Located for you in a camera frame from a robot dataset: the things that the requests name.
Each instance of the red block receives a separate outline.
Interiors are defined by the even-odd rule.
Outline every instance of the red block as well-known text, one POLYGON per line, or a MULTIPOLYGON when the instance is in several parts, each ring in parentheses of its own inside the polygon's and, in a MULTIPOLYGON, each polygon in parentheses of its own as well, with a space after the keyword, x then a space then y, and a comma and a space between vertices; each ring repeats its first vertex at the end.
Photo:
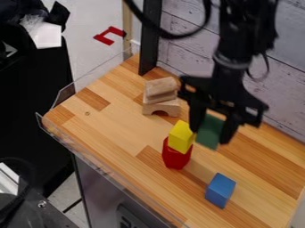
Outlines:
POLYGON ((163 142, 163 152, 162 157, 166 167, 175 168, 175 169, 183 169, 186 164, 190 161, 193 145, 187 151, 186 154, 180 153, 168 146, 167 137, 163 142))

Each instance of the black pole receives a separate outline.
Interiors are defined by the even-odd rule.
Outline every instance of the black pole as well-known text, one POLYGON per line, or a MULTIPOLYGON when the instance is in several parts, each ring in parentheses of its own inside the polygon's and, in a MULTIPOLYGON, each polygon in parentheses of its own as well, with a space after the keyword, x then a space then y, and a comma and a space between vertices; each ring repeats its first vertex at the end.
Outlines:
MULTIPOLYGON (((161 24, 162 0, 144 0, 143 13, 156 25, 161 24)), ((143 76, 157 65, 160 36, 142 27, 139 75, 143 76)))

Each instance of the wooden tabletop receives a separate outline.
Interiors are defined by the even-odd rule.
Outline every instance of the wooden tabletop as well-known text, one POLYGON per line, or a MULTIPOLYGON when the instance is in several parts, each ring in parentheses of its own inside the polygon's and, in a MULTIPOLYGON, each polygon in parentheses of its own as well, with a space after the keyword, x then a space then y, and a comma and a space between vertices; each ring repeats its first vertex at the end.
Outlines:
POLYGON ((132 192, 136 187, 187 226, 285 227, 305 185, 304 144, 265 124, 242 126, 229 145, 210 151, 196 144, 184 170, 167 169, 163 140, 179 119, 188 121, 188 106, 181 101, 179 118, 143 116, 144 82, 172 75, 156 68, 139 77, 137 68, 135 56, 48 112, 44 123, 54 123, 59 137, 85 148, 73 150, 103 162, 132 192), (225 209, 203 197, 217 172, 236 181, 225 209))

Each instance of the white wall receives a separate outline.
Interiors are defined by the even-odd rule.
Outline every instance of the white wall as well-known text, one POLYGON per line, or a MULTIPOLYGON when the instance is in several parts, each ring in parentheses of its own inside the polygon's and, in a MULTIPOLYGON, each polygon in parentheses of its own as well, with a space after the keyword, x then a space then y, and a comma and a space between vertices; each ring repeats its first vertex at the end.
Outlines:
MULTIPOLYGON (((121 0, 57 0, 70 12, 67 29, 63 33, 67 40, 70 63, 74 79, 77 79, 122 52, 123 39, 107 35, 115 41, 111 46, 93 39, 109 26, 123 29, 121 0)), ((54 0, 43 0, 50 10, 54 0)))
MULTIPOLYGON (((144 0, 134 0, 136 5, 143 10, 143 2, 144 0)), ((135 15, 132 17, 132 40, 131 44, 133 45, 133 53, 136 53, 139 50, 139 45, 141 44, 141 32, 142 32, 142 24, 137 19, 135 15)))

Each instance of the black cable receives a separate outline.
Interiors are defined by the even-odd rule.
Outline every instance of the black cable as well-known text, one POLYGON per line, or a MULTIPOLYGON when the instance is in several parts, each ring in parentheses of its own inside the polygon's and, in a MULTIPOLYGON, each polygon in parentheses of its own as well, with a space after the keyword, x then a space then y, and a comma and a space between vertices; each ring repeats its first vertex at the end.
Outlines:
POLYGON ((135 16, 143 23, 144 26, 147 28, 153 30, 155 33, 157 33, 160 37, 166 38, 166 39, 182 39, 186 37, 193 36, 197 34, 198 32, 202 31, 204 27, 209 23, 210 21, 210 11, 212 3, 210 0, 202 0, 204 10, 205 10, 205 19, 203 21, 203 24, 190 32, 184 33, 184 34, 173 34, 169 33, 167 30, 160 28, 160 26, 156 25, 154 22, 152 22, 148 17, 146 17, 136 6, 135 2, 133 0, 124 0, 125 3, 128 5, 129 9, 135 14, 135 16))
POLYGON ((74 208, 75 206, 77 206, 78 203, 80 203, 82 201, 82 199, 78 199, 76 200, 74 203, 72 203, 70 206, 68 206, 67 208, 65 208, 62 212, 63 214, 67 213, 68 211, 70 211, 72 208, 74 208))

